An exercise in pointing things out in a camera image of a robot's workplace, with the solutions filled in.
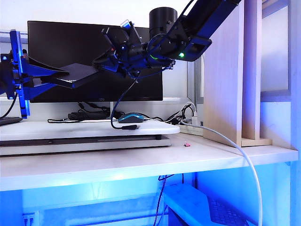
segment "computer mouse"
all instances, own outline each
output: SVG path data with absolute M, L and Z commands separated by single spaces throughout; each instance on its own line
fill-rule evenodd
M 119 123 L 140 123 L 144 121 L 144 116 L 136 113 L 136 112 L 131 112 L 127 114 L 123 114 L 119 119 Z

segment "robotic arm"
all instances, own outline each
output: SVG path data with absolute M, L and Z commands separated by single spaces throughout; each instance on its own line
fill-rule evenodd
M 210 36 L 240 1 L 198 0 L 185 16 L 191 0 L 178 18 L 173 8 L 153 9 L 149 42 L 141 43 L 133 23 L 125 21 L 121 28 L 127 41 L 119 43 L 110 28 L 104 30 L 111 49 L 93 63 L 99 69 L 135 78 L 142 68 L 172 69 L 176 59 L 195 61 L 211 45 Z
M 92 67 L 76 64 L 62 70 L 37 62 L 23 52 L 20 33 L 12 30 L 12 51 L 1 54 L 0 94 L 6 93 L 9 99 L 19 95 L 21 115 L 27 118 L 30 115 L 29 100 L 56 85 L 78 87 L 84 84 L 84 77 L 95 77 L 101 70 L 108 70 L 122 77 L 142 79 L 143 77 L 139 77 L 141 69 L 166 70 L 173 68 L 175 60 L 195 61 L 211 45 L 210 36 L 240 1 L 197 0 L 188 15 L 184 15 L 193 2 L 191 0 L 179 17 L 173 8 L 156 8 L 149 15 L 150 41 L 145 43 L 141 42 L 130 21 L 126 20 L 121 25 L 123 41 L 112 34 L 110 27 L 103 29 L 102 33 L 111 48 L 95 59 Z M 80 78 L 82 82 L 76 85 L 76 80 L 72 77 L 78 67 L 81 67 L 84 75 Z M 36 78 L 41 80 L 40 84 L 34 83 Z

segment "desk surface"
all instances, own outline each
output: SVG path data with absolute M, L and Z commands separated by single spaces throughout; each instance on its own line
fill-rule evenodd
M 168 135 L 172 146 L 0 158 L 0 190 L 65 186 L 247 166 L 240 152 L 202 137 Z M 298 151 L 245 147 L 255 165 L 298 160 Z

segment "monitor screen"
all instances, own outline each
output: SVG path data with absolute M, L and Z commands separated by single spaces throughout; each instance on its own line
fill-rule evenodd
M 75 24 L 28 21 L 28 53 L 39 62 L 56 68 L 79 63 L 92 65 L 92 61 L 105 52 L 109 43 L 102 29 L 110 27 L 118 37 L 120 26 L 101 24 Z M 148 28 L 136 28 L 142 42 L 149 40 Z M 141 76 L 158 69 L 144 69 Z M 101 71 L 99 78 L 75 89 L 55 86 L 31 99 L 31 102 L 88 102 L 117 101 L 133 83 L 112 72 Z M 162 100 L 162 73 L 142 79 L 124 96 L 124 101 Z

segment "blue light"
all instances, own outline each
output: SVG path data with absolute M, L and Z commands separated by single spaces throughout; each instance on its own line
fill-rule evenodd
M 129 22 L 129 20 L 126 20 L 125 22 L 123 22 L 120 27 L 125 28 L 127 30 L 129 30 L 131 28 L 131 24 Z
M 123 25 L 123 27 L 126 28 L 126 29 L 130 29 L 131 25 L 130 25 L 130 23 L 128 22 L 128 23 L 126 23 L 125 25 Z

